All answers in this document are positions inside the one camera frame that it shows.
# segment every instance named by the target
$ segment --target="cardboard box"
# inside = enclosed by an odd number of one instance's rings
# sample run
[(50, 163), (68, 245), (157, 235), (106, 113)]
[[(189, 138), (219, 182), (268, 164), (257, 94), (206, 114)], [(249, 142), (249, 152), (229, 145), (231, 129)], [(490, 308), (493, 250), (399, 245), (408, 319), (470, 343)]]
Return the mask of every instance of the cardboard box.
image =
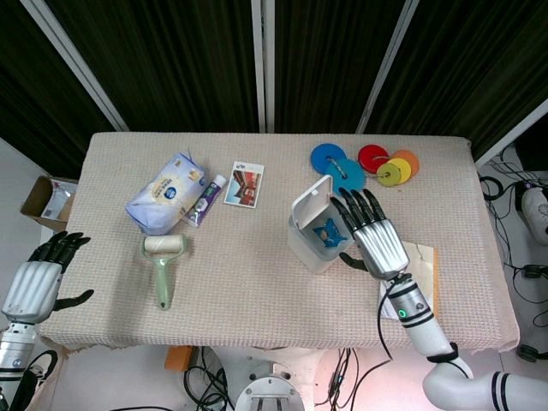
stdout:
[(67, 228), (67, 221), (69, 220), (70, 209), (74, 201), (74, 196), (71, 196), (67, 203), (63, 207), (63, 210), (59, 214), (59, 220), (50, 220), (49, 218), (43, 218), (42, 212), (50, 201), (50, 197), (53, 194), (53, 188), (51, 187), (51, 179), (59, 180), (61, 182), (73, 182), (78, 183), (78, 180), (71, 180), (69, 178), (52, 177), (52, 176), (40, 176), (34, 183), (34, 187), (29, 193), (27, 200), (21, 207), (21, 214), (32, 218), (34, 221), (54, 231), (63, 231)]

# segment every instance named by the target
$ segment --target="red disc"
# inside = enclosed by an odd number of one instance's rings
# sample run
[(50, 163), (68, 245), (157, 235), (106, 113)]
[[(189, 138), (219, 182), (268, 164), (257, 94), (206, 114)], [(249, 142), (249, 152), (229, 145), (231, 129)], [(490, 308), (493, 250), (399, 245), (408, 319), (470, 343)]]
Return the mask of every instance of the red disc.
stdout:
[(358, 163), (361, 168), (371, 174), (376, 174), (378, 167), (390, 160), (388, 152), (376, 144), (363, 146), (358, 153)]

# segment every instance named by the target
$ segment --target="green handle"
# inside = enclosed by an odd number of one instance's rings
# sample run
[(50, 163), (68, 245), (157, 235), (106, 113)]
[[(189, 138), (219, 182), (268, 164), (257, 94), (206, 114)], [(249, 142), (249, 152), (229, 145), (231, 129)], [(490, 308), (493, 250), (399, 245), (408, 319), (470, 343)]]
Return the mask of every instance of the green handle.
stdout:
[(156, 293), (158, 296), (158, 306), (162, 310), (167, 310), (171, 307), (170, 296), (168, 295), (168, 283), (166, 278), (166, 269), (170, 259), (155, 259), (156, 266)]

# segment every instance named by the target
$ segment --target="orange disc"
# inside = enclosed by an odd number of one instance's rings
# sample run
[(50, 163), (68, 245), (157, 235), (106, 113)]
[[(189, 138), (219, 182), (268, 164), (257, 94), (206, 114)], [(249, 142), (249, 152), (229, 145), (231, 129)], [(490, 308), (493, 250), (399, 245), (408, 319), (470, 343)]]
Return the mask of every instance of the orange disc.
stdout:
[(419, 172), (419, 159), (417, 158), (417, 156), (414, 155), (413, 152), (410, 152), (409, 150), (398, 150), (397, 152), (392, 154), (391, 158), (403, 158), (405, 161), (407, 161), (411, 166), (412, 177)]

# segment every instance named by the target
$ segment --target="lint roller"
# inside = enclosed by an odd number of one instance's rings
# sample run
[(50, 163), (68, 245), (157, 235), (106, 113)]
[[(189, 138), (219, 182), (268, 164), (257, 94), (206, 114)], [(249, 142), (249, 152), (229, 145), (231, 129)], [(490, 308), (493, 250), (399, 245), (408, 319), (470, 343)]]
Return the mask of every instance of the lint roller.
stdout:
[(143, 239), (140, 252), (143, 257), (154, 263), (158, 306), (162, 310), (171, 307), (166, 279), (168, 263), (184, 253), (186, 247), (187, 239), (184, 235), (158, 235)]

